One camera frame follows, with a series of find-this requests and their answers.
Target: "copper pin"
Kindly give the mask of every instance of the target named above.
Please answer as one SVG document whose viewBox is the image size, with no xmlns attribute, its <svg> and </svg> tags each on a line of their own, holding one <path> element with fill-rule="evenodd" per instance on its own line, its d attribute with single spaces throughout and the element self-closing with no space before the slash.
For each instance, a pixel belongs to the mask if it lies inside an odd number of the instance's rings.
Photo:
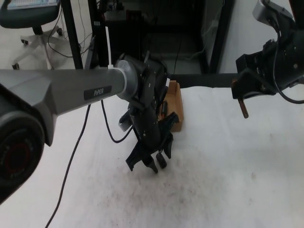
<svg viewBox="0 0 304 228">
<path fill-rule="evenodd" d="M 241 110 L 242 110 L 242 113 L 243 113 L 244 118 L 245 118 L 245 119 L 248 119 L 249 114 L 248 114 L 248 112 L 247 112 L 247 109 L 246 109 L 244 100 L 243 100 L 243 99 L 239 99 L 239 100 L 238 100 L 238 103 L 239 103 L 239 106 L 241 107 Z"/>
</svg>

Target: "black cable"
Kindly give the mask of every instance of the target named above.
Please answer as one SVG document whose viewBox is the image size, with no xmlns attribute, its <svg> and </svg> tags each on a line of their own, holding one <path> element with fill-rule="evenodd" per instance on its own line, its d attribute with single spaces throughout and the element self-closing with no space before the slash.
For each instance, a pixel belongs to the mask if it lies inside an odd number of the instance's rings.
<svg viewBox="0 0 304 228">
<path fill-rule="evenodd" d="M 105 106 L 104 106 L 104 101 L 103 101 L 103 100 L 101 101 L 101 106 L 102 106 L 102 108 L 103 108 L 103 113 L 104 113 L 104 117 L 105 117 L 105 118 L 104 118 L 104 120 L 105 120 L 105 125 L 106 125 L 106 127 L 107 127 L 107 129 L 108 129 L 110 138 L 112 139 L 112 141 L 113 141 L 114 143 L 121 143 L 122 141 L 124 141 L 124 140 L 128 137 L 128 135 L 129 135 L 129 134 L 131 133 L 131 131 L 133 130 L 133 127 L 130 128 L 130 130 L 128 131 L 128 133 L 125 135 L 124 138 L 122 138 L 121 140 L 115 140 L 115 139 L 113 138 L 113 136 L 112 136 L 111 131 L 110 131 L 110 127 L 109 127 L 109 123 L 108 123 L 108 118 L 106 117 Z"/>
<path fill-rule="evenodd" d="M 178 50 L 177 55 L 176 55 L 175 65 L 174 65 L 174 73 L 173 74 L 175 74 L 177 59 L 179 58 L 179 54 L 180 54 L 180 51 L 181 51 L 181 49 L 180 49 L 181 48 L 181 42 L 182 42 L 182 34 L 180 36 L 180 47 L 179 47 L 179 50 Z"/>
<path fill-rule="evenodd" d="M 72 153 L 71 158 L 70 158 L 70 161 L 69 161 L 69 163 L 68 163 L 68 165 L 67 165 L 67 168 L 66 168 L 66 174 L 65 174 L 65 177 L 64 177 L 63 182 L 62 182 L 62 186 L 61 186 L 61 191 L 60 191 L 58 203 L 57 203 L 57 205 L 56 205 L 56 208 L 55 208 L 55 210 L 54 210 L 54 212 L 53 212 L 51 218 L 50 218 L 49 221 L 47 222 L 46 228 L 48 228 L 49 224 L 52 222 L 52 220 L 53 220 L 54 216 L 56 215 L 56 212 L 57 212 L 57 210 L 58 210 L 58 208 L 59 208 L 59 205 L 60 205 L 60 202 L 61 202 L 61 199 L 62 199 L 63 190 L 64 190 L 64 187 L 65 187 L 65 184 L 66 184 L 66 180 L 67 180 L 67 175 L 68 175 L 68 172 L 69 172 L 69 170 L 70 170 L 70 167 L 71 167 L 71 163 L 72 163 L 73 157 L 74 157 L 74 155 L 75 155 L 75 152 L 76 152 L 76 150 L 77 150 L 77 147 L 78 147 L 78 145 L 79 145 L 79 142 L 80 142 L 80 140 L 81 140 L 81 138 L 82 138 L 82 135 L 84 134 L 85 129 L 86 129 L 86 122 L 87 122 L 87 118 L 88 118 L 88 116 L 89 116 L 90 108 L 91 108 L 91 105 L 89 105 L 89 106 L 87 107 L 86 114 L 85 114 L 85 122 L 84 122 L 84 125 L 83 125 L 83 127 L 82 127 L 80 136 L 79 136 L 79 138 L 78 138 L 78 140 L 77 140 L 77 142 L 76 142 L 76 145 L 75 145 L 75 147 L 74 147 L 73 153 Z"/>
<path fill-rule="evenodd" d="M 79 0 L 78 0 L 78 5 L 79 5 L 79 13 L 80 13 L 80 19 L 81 19 L 81 23 L 82 23 L 82 27 L 84 28 L 84 37 L 86 37 L 86 30 L 85 30 L 85 26 L 84 26 L 84 21 L 82 20 L 82 15 L 81 15 L 81 6 L 80 6 L 80 2 L 79 2 Z M 82 52 L 83 52 L 83 54 L 82 54 L 82 56 L 81 56 L 81 59 L 83 58 L 83 56 L 84 56 L 84 49 L 85 49 L 85 45 L 86 45 L 86 39 L 84 39 L 84 46 L 83 46 L 83 48 L 82 48 Z"/>
<path fill-rule="evenodd" d="M 54 32 L 54 30 L 55 30 L 55 28 L 56 28 L 56 25 L 58 24 L 58 22 L 59 22 L 59 20 L 60 20 L 60 18 L 61 18 L 61 15 L 62 15 L 62 8 L 61 8 L 59 17 L 58 17 L 58 19 L 57 19 L 57 22 L 56 22 L 55 26 L 53 27 L 52 32 L 51 32 L 51 33 L 49 34 L 49 36 L 48 36 L 48 39 L 47 39 L 48 42 L 47 42 L 47 44 L 48 44 L 48 46 L 49 46 L 53 51 L 55 51 L 56 53 L 58 53 L 58 54 L 60 54 L 60 55 L 62 55 L 62 56 L 64 56 L 64 57 L 67 57 L 67 58 L 73 58 L 73 56 L 67 56 L 67 55 L 64 55 L 64 54 L 60 53 L 59 51 L 55 50 L 54 48 L 52 48 L 52 46 L 51 46 L 50 43 L 49 43 L 49 39 L 50 39 L 50 37 L 51 37 L 51 34 Z M 80 44 L 82 44 L 90 35 L 88 35 Z M 89 46 L 85 51 L 81 52 L 80 54 L 81 54 L 81 55 L 84 54 L 89 48 L 90 48 L 90 46 Z"/>
<path fill-rule="evenodd" d="M 277 58 L 277 54 L 279 52 L 279 45 L 280 45 L 280 40 L 281 40 L 281 35 L 280 35 L 280 31 L 277 31 L 277 46 L 276 46 L 276 51 L 275 51 L 275 60 L 274 60 L 274 70 L 273 70 L 273 80 L 274 80 L 274 84 L 275 84 L 275 88 L 277 89 L 278 93 L 288 102 L 296 104 L 296 105 L 301 105 L 304 104 L 304 100 L 301 101 L 296 101 L 293 100 L 291 98 L 289 98 L 288 96 L 286 96 L 282 90 L 279 88 L 277 82 L 276 82 L 276 58 Z"/>
</svg>

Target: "table surface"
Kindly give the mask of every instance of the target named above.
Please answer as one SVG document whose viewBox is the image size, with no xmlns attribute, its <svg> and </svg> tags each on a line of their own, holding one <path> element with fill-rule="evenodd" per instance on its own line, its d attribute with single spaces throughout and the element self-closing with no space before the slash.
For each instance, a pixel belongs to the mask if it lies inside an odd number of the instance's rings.
<svg viewBox="0 0 304 228">
<path fill-rule="evenodd" d="M 229 89 L 182 89 L 184 125 L 172 159 L 154 174 L 125 163 L 134 134 L 117 145 L 100 103 L 87 127 L 50 227 L 300 228 L 304 226 L 304 111 L 280 96 L 246 101 L 245 120 Z M 293 89 L 293 97 L 304 96 Z M 105 100 L 117 126 L 127 103 Z M 58 118 L 52 147 L 21 188 L 0 206 L 5 228 L 44 227 L 59 196 L 86 109 Z"/>
</svg>

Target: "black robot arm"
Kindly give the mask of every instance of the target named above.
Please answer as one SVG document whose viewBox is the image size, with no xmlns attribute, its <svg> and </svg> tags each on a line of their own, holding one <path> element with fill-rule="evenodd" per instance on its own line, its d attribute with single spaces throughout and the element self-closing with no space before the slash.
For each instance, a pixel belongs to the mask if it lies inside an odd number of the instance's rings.
<svg viewBox="0 0 304 228">
<path fill-rule="evenodd" d="M 240 78 L 233 82 L 232 94 L 240 101 L 246 118 L 244 99 L 281 94 L 304 75 L 304 30 L 298 28 L 292 15 L 268 0 L 259 0 L 253 14 L 258 21 L 276 30 L 278 40 L 270 40 L 262 51 L 237 60 Z"/>
</svg>

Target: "desk leg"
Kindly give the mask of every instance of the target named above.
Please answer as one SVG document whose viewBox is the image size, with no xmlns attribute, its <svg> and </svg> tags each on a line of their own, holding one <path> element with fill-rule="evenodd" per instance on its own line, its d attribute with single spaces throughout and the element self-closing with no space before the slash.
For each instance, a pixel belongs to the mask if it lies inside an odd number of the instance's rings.
<svg viewBox="0 0 304 228">
<path fill-rule="evenodd" d="M 63 14 L 65 16 L 66 29 L 67 29 L 67 33 L 68 33 L 68 39 L 70 41 L 75 69 L 83 69 L 84 67 L 82 64 L 82 59 L 81 59 L 81 54 L 80 54 L 81 50 L 80 50 L 79 43 L 78 43 L 71 1 L 62 0 L 61 7 L 63 10 Z"/>
</svg>

